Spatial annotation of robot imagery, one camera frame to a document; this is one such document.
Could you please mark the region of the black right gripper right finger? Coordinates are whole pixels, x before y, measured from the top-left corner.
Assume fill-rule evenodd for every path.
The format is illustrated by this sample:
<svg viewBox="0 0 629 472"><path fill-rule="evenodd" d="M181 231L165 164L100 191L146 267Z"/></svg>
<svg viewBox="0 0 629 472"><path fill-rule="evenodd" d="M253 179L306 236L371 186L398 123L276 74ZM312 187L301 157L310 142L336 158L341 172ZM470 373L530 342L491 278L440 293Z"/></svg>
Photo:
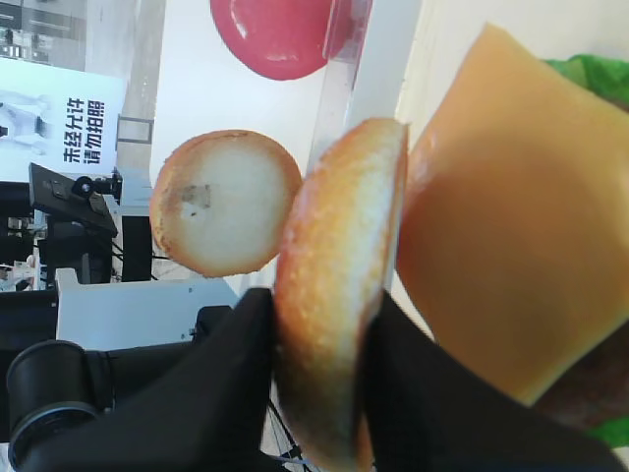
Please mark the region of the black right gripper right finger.
<svg viewBox="0 0 629 472"><path fill-rule="evenodd" d="M622 471L603 442L485 383L385 294L367 334L362 394L379 471Z"/></svg>

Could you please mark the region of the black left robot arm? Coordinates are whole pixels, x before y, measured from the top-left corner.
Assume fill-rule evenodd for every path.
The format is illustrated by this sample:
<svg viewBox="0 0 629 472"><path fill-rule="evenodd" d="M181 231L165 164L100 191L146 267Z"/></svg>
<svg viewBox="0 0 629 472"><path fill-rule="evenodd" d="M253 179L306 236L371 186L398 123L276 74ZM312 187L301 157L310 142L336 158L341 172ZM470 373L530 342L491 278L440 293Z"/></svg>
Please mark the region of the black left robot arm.
<svg viewBox="0 0 629 472"><path fill-rule="evenodd" d="M17 471L278 471L260 449L271 293L204 310L192 341L86 351L45 341L10 366Z"/></svg>

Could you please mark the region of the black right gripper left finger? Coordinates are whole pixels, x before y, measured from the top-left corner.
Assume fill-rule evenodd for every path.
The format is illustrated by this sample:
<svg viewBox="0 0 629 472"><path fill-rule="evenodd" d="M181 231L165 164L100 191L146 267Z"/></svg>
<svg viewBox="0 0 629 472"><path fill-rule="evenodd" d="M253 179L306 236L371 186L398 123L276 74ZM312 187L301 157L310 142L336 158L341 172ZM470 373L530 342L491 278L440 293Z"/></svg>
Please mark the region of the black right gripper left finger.
<svg viewBox="0 0 629 472"><path fill-rule="evenodd" d="M271 471L260 441L273 304L250 289L200 346L113 413L45 443L31 471Z"/></svg>

